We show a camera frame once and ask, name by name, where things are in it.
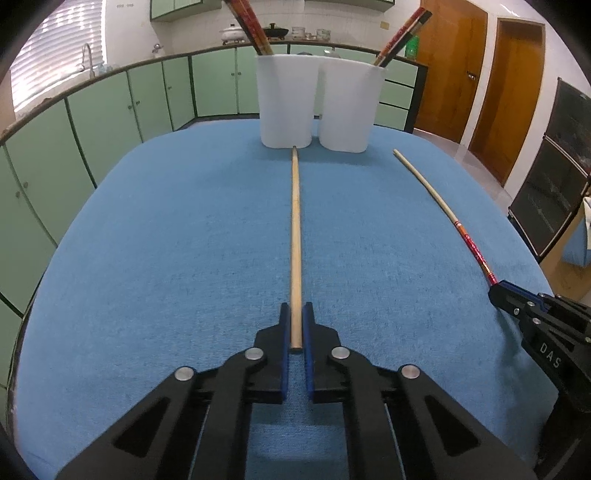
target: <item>white plastic cup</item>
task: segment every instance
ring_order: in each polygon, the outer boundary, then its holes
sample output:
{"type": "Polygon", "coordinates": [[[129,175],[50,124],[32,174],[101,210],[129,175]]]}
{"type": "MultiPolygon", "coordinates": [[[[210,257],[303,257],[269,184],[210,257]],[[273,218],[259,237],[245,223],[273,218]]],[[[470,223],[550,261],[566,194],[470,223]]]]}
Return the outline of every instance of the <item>white plastic cup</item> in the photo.
{"type": "Polygon", "coordinates": [[[325,57],[324,104],[319,140],[329,150],[361,153],[378,109],[386,70],[354,60],[325,57]]]}
{"type": "Polygon", "coordinates": [[[314,96],[324,57],[266,55],[256,59],[261,141],[270,148],[312,142],[314,96]]]}

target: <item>faucet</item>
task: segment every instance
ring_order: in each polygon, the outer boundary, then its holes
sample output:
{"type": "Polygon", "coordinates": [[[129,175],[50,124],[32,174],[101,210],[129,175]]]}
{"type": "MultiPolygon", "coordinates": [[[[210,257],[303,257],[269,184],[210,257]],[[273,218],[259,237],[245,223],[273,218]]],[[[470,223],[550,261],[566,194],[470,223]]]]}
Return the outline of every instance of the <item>faucet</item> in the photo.
{"type": "Polygon", "coordinates": [[[90,78],[93,79],[96,75],[95,75],[95,71],[92,69],[92,51],[90,50],[90,45],[88,45],[88,43],[85,43],[84,45],[82,45],[82,70],[84,71],[85,66],[84,66],[84,55],[86,53],[86,48],[88,48],[88,60],[90,62],[90,78]]]}

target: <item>wall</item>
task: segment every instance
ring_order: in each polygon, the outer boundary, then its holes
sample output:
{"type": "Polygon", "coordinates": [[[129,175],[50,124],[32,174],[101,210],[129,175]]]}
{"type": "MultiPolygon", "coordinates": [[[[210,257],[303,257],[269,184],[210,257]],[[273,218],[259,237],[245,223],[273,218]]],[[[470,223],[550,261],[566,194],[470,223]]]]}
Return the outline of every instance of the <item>wall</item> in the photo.
{"type": "MultiPolygon", "coordinates": [[[[331,41],[380,50],[419,7],[420,0],[398,0],[382,13],[367,8],[304,0],[252,0],[252,8],[263,26],[271,22],[278,27],[305,27],[316,33],[318,28],[331,30],[331,41]],[[389,29],[380,28],[380,22],[389,29]]],[[[183,18],[171,23],[170,37],[175,53],[185,53],[220,45],[220,30],[236,23],[225,4],[221,10],[183,18]]]]}
{"type": "Polygon", "coordinates": [[[0,132],[15,121],[10,70],[0,82],[0,132]]]}
{"type": "Polygon", "coordinates": [[[515,197],[529,172],[535,156],[540,149],[542,136],[548,126],[548,120],[552,112],[552,105],[556,95],[558,77],[573,85],[586,94],[591,94],[591,86],[585,78],[581,68],[570,53],[567,46],[560,39],[552,26],[524,0],[503,0],[502,3],[491,0],[470,0],[473,4],[487,11],[488,32],[480,82],[476,91],[476,97],[462,138],[462,144],[468,146],[478,122],[478,116],[486,94],[486,86],[491,75],[492,60],[494,55],[496,28],[499,18],[520,18],[545,25],[545,65],[540,97],[530,130],[517,158],[517,162],[507,179],[505,190],[515,197]]]}
{"type": "Polygon", "coordinates": [[[161,54],[174,53],[169,29],[171,24],[150,23],[150,0],[105,0],[105,46],[107,61],[125,66],[153,58],[154,44],[161,54]]]}

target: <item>white pot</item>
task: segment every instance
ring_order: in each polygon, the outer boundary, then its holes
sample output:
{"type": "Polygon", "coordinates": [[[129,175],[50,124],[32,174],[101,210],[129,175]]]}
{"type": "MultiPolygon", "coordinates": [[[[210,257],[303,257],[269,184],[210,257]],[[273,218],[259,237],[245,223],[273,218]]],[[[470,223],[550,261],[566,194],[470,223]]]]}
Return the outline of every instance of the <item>white pot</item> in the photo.
{"type": "Polygon", "coordinates": [[[246,34],[240,27],[235,26],[233,23],[228,28],[220,30],[222,33],[222,43],[225,45],[229,41],[242,41],[246,40],[246,34]]]}

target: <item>black appliance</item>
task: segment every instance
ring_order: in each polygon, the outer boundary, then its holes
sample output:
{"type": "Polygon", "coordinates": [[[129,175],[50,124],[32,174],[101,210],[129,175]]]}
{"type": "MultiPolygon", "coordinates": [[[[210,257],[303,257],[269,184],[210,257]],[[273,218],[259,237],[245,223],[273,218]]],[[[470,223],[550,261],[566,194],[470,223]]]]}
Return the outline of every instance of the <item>black appliance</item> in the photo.
{"type": "Polygon", "coordinates": [[[562,236],[591,185],[591,99],[558,79],[548,128],[509,221],[538,262],[562,236]]]}

